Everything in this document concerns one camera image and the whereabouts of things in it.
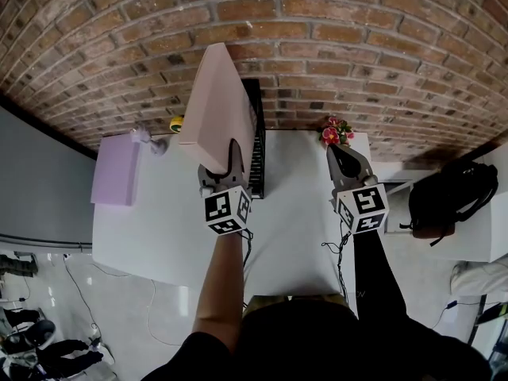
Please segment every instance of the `tiled floor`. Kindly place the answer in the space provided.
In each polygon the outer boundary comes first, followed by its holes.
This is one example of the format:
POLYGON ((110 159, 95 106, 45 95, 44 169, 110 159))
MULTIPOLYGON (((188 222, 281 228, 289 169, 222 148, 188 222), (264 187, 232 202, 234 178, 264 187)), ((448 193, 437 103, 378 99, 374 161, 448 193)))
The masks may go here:
MULTIPOLYGON (((433 326, 450 298, 449 276, 453 263, 428 259, 412 248, 406 237, 385 237, 383 243, 406 299, 409 315, 424 325, 433 326)), ((86 341, 98 334, 90 327, 90 315, 65 269, 64 257, 61 254, 40 254, 37 258, 40 272, 28 279, 31 290, 26 302, 28 308, 40 307, 47 318, 56 323, 57 340, 76 338, 86 341)), ((67 260, 116 363, 111 367, 97 364, 79 379, 110 380, 116 373, 122 381, 137 381, 167 362, 189 334, 198 292, 156 284, 150 330, 154 337, 173 344, 165 345, 151 337, 147 330, 152 282, 133 275, 124 276, 124 273, 101 266, 102 270, 119 276, 107 275, 92 263, 88 255, 73 255, 67 260)), ((23 278, 5 275, 5 279, 4 298, 20 298, 28 294, 23 278)), ((11 308, 13 304, 3 303, 2 306, 11 308)), ((454 309, 455 312, 446 311, 436 330, 466 341, 477 306, 454 309)))

